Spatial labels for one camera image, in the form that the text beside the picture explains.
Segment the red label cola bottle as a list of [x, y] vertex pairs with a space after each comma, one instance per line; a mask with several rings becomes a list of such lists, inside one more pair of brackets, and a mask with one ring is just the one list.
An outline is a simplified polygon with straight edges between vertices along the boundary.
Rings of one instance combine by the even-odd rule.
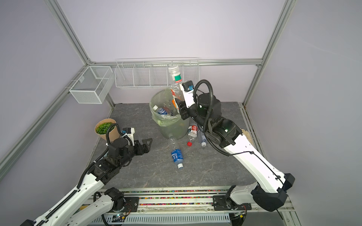
[[195, 142], [195, 140], [197, 139], [198, 137], [198, 127], [197, 125], [195, 124], [192, 124], [188, 127], [188, 143], [187, 143], [187, 146], [191, 147], [192, 144]]

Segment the small blue label bottle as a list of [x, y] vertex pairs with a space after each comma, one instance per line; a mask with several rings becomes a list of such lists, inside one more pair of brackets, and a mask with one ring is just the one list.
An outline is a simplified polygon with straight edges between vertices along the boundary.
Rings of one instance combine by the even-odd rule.
[[173, 116], [172, 112], [168, 108], [158, 107], [157, 105], [154, 105], [152, 109], [159, 115]]

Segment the blue label bottle white cap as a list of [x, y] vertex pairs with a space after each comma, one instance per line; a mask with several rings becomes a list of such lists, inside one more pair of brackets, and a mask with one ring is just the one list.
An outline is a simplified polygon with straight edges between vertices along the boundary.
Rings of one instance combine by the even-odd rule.
[[177, 166], [178, 169], [183, 169], [183, 153], [180, 149], [180, 145], [175, 137], [169, 138], [169, 145], [171, 147], [171, 157], [174, 164]]

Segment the clear bottle blue cap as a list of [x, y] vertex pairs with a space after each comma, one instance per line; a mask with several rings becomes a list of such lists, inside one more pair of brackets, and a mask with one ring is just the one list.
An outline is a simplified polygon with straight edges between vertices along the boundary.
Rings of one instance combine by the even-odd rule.
[[206, 147], [206, 145], [207, 145], [207, 140], [206, 140], [206, 137], [205, 137], [205, 135], [204, 135], [204, 133], [203, 132], [199, 132], [199, 135], [200, 135], [200, 144], [201, 144], [201, 147], [202, 148], [205, 148]]

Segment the clear bottle green cap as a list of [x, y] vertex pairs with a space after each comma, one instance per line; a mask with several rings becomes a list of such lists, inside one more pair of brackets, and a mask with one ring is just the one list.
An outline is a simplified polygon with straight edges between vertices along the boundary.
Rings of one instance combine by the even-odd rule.
[[173, 80], [171, 84], [171, 94], [173, 97], [172, 103], [174, 107], [177, 110], [177, 113], [180, 113], [179, 106], [176, 102], [176, 99], [179, 99], [180, 101], [184, 101], [183, 92], [181, 91], [181, 83], [182, 83], [182, 77], [180, 73], [179, 66], [171, 66], [168, 68], [168, 71], [171, 75], [171, 78]]

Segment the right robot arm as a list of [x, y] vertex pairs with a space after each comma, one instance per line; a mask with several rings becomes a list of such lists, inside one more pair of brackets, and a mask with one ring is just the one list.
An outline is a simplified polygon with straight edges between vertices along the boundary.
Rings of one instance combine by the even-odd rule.
[[247, 211], [246, 204], [256, 203], [273, 212], [282, 207], [295, 177], [270, 164], [249, 142], [242, 129], [222, 116], [221, 103], [209, 81], [200, 80], [197, 84], [186, 81], [177, 85], [182, 92], [182, 97], [175, 99], [181, 118], [192, 118], [210, 146], [227, 157], [235, 157], [256, 179], [247, 186], [231, 186], [224, 196], [214, 196], [214, 208], [217, 211]]

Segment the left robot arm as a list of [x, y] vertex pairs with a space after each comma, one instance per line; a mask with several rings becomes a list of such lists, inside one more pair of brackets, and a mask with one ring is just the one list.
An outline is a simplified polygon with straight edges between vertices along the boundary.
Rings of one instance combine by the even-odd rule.
[[132, 212], [137, 202], [126, 200], [124, 193], [114, 187], [85, 209], [80, 209], [123, 167], [128, 166], [133, 157], [150, 151], [153, 140], [134, 140], [134, 128], [126, 128], [126, 133], [116, 123], [110, 128], [117, 129], [120, 137], [110, 141], [109, 136], [106, 136], [106, 150], [86, 168], [73, 190], [37, 219], [25, 220], [23, 226], [86, 226], [109, 211], [115, 211], [122, 217]]

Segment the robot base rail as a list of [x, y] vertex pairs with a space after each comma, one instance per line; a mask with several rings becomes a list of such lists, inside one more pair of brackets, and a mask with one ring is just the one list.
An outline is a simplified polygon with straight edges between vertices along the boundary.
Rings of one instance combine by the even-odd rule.
[[92, 226], [131, 225], [232, 225], [253, 213], [265, 212], [253, 200], [241, 207], [227, 209], [224, 196], [228, 186], [121, 188], [126, 199], [121, 212], [109, 211], [90, 222]]

